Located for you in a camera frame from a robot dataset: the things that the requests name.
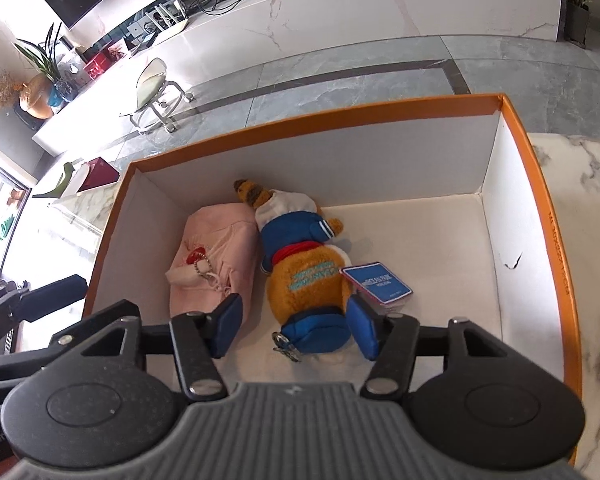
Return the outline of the green leaf potted plant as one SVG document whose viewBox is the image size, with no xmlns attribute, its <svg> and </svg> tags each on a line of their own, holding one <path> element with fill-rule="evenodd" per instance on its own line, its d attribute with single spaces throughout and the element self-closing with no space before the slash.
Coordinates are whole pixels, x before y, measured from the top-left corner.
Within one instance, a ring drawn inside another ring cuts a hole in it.
<svg viewBox="0 0 600 480">
<path fill-rule="evenodd" d="M 47 103 L 51 108 L 61 108 L 78 96 L 78 88 L 58 64 L 56 47 L 60 39 L 60 26 L 50 24 L 43 42 L 17 38 L 14 46 L 26 60 L 52 83 Z"/>
</svg>

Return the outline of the blue hang tag card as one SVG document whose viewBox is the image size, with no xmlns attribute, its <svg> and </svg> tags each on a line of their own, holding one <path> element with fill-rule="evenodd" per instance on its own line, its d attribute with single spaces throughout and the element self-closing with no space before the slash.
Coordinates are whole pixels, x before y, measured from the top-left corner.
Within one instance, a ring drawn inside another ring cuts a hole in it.
<svg viewBox="0 0 600 480">
<path fill-rule="evenodd" d="M 340 274 L 374 307 L 397 309 L 413 295 L 413 289 L 379 261 L 345 266 Z"/>
</svg>

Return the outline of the small white chair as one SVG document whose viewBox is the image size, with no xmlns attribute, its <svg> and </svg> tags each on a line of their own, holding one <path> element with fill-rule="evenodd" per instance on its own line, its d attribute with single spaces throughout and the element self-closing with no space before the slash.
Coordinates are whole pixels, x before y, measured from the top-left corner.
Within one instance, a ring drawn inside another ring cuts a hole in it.
<svg viewBox="0 0 600 480">
<path fill-rule="evenodd" d="M 135 108 L 131 113 L 121 114 L 129 119 L 140 134 L 161 127 L 167 133 L 178 130 L 173 118 L 181 102 L 193 103 L 195 96 L 185 91 L 176 81 L 168 78 L 166 63 L 153 58 L 143 69 L 135 83 Z"/>
</svg>

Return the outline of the white wifi router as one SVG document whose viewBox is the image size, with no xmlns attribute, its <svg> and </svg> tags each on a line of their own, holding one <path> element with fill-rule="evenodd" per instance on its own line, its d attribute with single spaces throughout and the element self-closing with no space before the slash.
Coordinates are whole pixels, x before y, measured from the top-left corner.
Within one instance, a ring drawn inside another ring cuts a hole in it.
<svg viewBox="0 0 600 480">
<path fill-rule="evenodd" d="M 148 18 L 158 32 L 178 34 L 188 24 L 186 7 L 182 0 L 159 0 L 147 11 Z"/>
</svg>

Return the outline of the pink drawstring pouch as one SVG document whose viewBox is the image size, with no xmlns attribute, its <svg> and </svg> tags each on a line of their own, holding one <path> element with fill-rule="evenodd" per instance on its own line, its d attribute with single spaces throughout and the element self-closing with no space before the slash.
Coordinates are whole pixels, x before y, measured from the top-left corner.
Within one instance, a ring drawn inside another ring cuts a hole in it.
<svg viewBox="0 0 600 480">
<path fill-rule="evenodd" d="M 191 214 L 178 251 L 166 271 L 172 318 L 212 312 L 231 294 L 242 300 L 245 324 L 251 310 L 260 233 L 253 210 L 242 203 L 205 206 Z"/>
</svg>

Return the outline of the orange cardboard box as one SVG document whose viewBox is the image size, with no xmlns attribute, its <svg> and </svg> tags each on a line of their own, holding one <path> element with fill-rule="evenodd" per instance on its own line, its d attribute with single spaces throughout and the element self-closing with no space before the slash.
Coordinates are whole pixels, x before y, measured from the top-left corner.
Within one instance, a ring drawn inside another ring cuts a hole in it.
<svg viewBox="0 0 600 480">
<path fill-rule="evenodd" d="M 273 349 L 262 288 L 219 372 L 225 399 L 196 403 L 158 439 L 152 386 L 114 434 L 144 446 L 98 472 L 148 479 L 566 478 L 584 426 L 580 342 L 554 209 L 527 133 L 501 96 L 365 105 L 285 119 L 129 166 L 87 305 L 119 299 L 140 320 L 169 312 L 166 270 L 187 217 L 250 178 L 311 195 L 344 229 L 355 264 L 411 285 L 394 312 L 420 324 L 404 401 L 360 396 L 373 363 L 353 337 L 294 364 Z"/>
</svg>

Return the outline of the copper acorn vase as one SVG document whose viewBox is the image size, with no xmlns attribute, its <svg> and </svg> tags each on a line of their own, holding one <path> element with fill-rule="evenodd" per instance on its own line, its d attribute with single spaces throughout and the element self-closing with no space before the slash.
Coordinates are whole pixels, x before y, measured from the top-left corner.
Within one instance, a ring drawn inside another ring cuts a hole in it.
<svg viewBox="0 0 600 480">
<path fill-rule="evenodd" d="M 22 86 L 19 92 L 20 107 L 35 118 L 51 118 L 54 112 L 48 99 L 52 89 L 52 82 L 45 75 L 37 74 Z"/>
</svg>

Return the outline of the white marble tv console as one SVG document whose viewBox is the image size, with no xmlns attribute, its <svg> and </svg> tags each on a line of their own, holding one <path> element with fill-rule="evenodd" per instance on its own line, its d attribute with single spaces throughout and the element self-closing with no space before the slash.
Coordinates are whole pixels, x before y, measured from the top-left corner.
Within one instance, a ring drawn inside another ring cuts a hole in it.
<svg viewBox="0 0 600 480">
<path fill-rule="evenodd" d="M 252 66 L 327 48 L 427 36 L 555 40 L 562 0 L 246 0 L 194 18 L 178 34 L 124 58 L 44 122 L 33 140 L 58 156 L 128 124 L 135 83 L 154 58 L 189 89 Z"/>
</svg>

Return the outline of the orange plush bear toy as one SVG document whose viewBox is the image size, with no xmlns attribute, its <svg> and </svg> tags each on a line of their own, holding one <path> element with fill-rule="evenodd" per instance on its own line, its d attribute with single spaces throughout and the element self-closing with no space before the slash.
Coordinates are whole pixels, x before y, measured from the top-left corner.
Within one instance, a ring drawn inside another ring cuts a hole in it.
<svg viewBox="0 0 600 480">
<path fill-rule="evenodd" d="M 341 270 L 351 263 L 332 241 L 343 231 L 304 193 L 270 190 L 247 179 L 234 182 L 254 211 L 268 276 L 268 305 L 279 324 L 274 350 L 292 362 L 339 350 L 350 339 L 346 320 L 351 286 Z"/>
</svg>

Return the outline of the red gift box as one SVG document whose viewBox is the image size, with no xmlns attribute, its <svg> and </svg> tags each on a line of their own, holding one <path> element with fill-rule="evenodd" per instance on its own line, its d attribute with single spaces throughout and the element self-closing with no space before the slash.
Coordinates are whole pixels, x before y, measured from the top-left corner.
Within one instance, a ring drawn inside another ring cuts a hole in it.
<svg viewBox="0 0 600 480">
<path fill-rule="evenodd" d="M 84 66 L 85 73 L 90 77 L 91 80 L 96 80 L 99 76 L 106 73 L 111 66 L 114 65 L 109 52 L 104 49 L 95 54 Z"/>
</svg>

